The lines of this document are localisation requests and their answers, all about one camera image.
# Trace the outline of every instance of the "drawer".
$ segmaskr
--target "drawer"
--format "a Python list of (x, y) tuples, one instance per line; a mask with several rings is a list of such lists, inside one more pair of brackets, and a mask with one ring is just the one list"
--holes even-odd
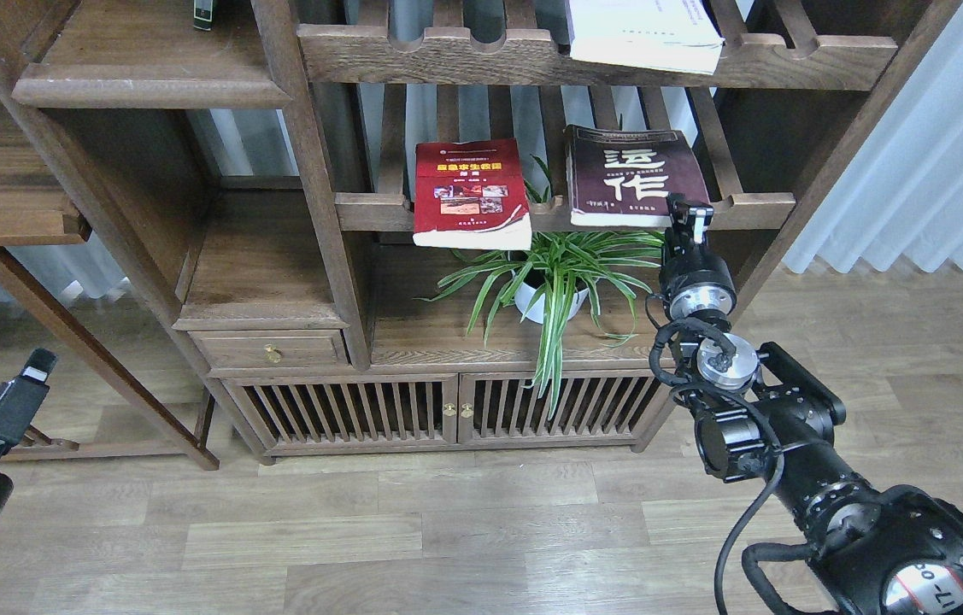
[(211, 377), (234, 370), (347, 365), (340, 330), (191, 331)]

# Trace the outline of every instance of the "dark red book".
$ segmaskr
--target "dark red book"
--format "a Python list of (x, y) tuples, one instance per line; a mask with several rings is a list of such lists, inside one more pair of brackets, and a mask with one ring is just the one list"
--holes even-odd
[(515, 139), (416, 145), (416, 245), (530, 249), (529, 211)]
[(566, 129), (568, 203), (576, 226), (667, 226), (667, 195), (708, 202), (705, 179), (678, 130)]

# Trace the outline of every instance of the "black cable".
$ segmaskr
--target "black cable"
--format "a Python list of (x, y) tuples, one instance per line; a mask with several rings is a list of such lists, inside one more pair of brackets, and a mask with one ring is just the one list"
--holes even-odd
[(778, 542), (757, 542), (743, 550), (743, 573), (751, 587), (755, 588), (762, 602), (775, 615), (841, 615), (837, 611), (809, 612), (785, 602), (777, 589), (767, 579), (766, 573), (759, 566), (761, 561), (804, 561), (816, 556), (817, 550), (812, 545), (782, 545)]
[(766, 487), (762, 488), (762, 491), (755, 497), (754, 501), (751, 501), (750, 506), (747, 506), (747, 510), (743, 511), (738, 521), (731, 527), (731, 532), (728, 532), (728, 537), (725, 538), (724, 544), (720, 545), (720, 552), (717, 553), (716, 557), (716, 566), (713, 570), (713, 598), (716, 600), (716, 611), (719, 612), (719, 615), (728, 615), (728, 608), (724, 603), (724, 569), (728, 563), (728, 556), (731, 555), (731, 549), (734, 548), (736, 541), (739, 540), (739, 534), (743, 533), (743, 530), (747, 528), (747, 524), (750, 523), (751, 518), (758, 513), (762, 505), (765, 505), (766, 500), (770, 499), (770, 495), (773, 495), (774, 491), (777, 491), (778, 486), (781, 485), (781, 478), (785, 474), (785, 457), (782, 456), (781, 440), (778, 440), (778, 433), (774, 431), (770, 425), (770, 420), (766, 419), (766, 415), (763, 415), (757, 406), (751, 404), (750, 401), (744, 400), (742, 396), (732, 393), (730, 390), (716, 388), (716, 386), (712, 386), (708, 384), (708, 382), (676, 386), (675, 389), (672, 389), (672, 399), (679, 401), (679, 395), (691, 392), (692, 390), (722, 398), (722, 400), (730, 401), (732, 404), (746, 409), (747, 412), (750, 413), (751, 418), (758, 424), (759, 429), (763, 435), (766, 436), (766, 439), (770, 440), (770, 462), (773, 463), (773, 474), (766, 480)]
[(691, 383), (688, 377), (681, 377), (681, 375), (664, 370), (664, 367), (662, 367), (660, 363), (664, 349), (667, 348), (669, 343), (672, 342), (672, 338), (680, 331), (692, 332), (692, 334), (701, 335), (713, 340), (713, 342), (720, 347), (720, 354), (717, 355), (717, 360), (719, 360), (720, 363), (714, 365), (714, 367), (722, 372), (727, 371), (728, 366), (731, 365), (732, 357), (736, 355), (735, 343), (733, 343), (731, 339), (728, 339), (723, 331), (705, 322), (705, 320), (687, 316), (685, 319), (675, 319), (662, 327), (656, 328), (656, 339), (655, 342), (653, 342), (652, 349), (649, 350), (649, 369), (652, 370), (652, 374), (656, 377), (656, 380), (670, 386), (670, 388)]

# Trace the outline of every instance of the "red book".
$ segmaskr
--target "red book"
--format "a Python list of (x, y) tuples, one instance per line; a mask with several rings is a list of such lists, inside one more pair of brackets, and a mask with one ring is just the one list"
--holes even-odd
[(530, 249), (529, 211), (515, 139), (416, 145), (416, 245)]

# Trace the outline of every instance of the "white book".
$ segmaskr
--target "white book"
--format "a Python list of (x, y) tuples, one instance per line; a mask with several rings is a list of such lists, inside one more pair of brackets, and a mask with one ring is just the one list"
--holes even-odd
[(724, 39), (701, 0), (566, 0), (581, 62), (713, 74)]

